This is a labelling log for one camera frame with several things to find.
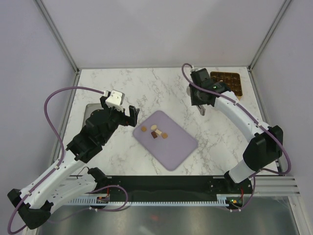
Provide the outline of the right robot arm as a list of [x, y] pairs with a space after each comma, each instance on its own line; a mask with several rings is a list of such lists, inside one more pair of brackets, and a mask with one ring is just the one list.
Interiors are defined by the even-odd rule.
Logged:
[[243, 160], [224, 175], [224, 189], [235, 193], [241, 188], [241, 182], [282, 156], [283, 130], [253, 116], [230, 87], [222, 81], [214, 81], [207, 69], [193, 69], [190, 76], [191, 104], [215, 107], [235, 124], [248, 142]]

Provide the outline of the brown rectangular chocolate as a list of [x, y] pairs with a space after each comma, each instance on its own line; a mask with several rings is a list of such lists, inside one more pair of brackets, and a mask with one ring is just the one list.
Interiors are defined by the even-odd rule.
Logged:
[[152, 135], [152, 137], [155, 139], [155, 138], [157, 138], [157, 133], [155, 132], [155, 131], [152, 131], [151, 132], [151, 135]]

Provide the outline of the metal tongs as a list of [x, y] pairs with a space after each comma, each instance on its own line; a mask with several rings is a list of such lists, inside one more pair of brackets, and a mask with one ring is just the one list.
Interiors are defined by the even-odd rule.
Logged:
[[[189, 97], [191, 97], [191, 92], [190, 92], [190, 87], [189, 87], [189, 86], [187, 86], [187, 88], [186, 88], [186, 93], [187, 93], [187, 95], [188, 95]], [[196, 105], [196, 107], [197, 107], [197, 109], [198, 109], [200, 115], [201, 115], [201, 116], [205, 116], [205, 111], [206, 111], [206, 109], [204, 108], [204, 106], [203, 106], [203, 105]]]

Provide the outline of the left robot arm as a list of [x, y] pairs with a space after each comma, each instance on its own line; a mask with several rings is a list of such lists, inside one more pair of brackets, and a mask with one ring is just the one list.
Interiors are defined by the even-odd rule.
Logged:
[[139, 109], [129, 106], [127, 116], [121, 106], [104, 100], [102, 108], [86, 119], [79, 134], [62, 147], [59, 160], [52, 164], [39, 178], [23, 189], [12, 189], [8, 198], [26, 227], [33, 230], [48, 221], [63, 204], [88, 192], [102, 193], [107, 187], [106, 175], [97, 167], [88, 170], [73, 183], [60, 184], [73, 172], [88, 163], [109, 141], [115, 130], [121, 126], [136, 127]]

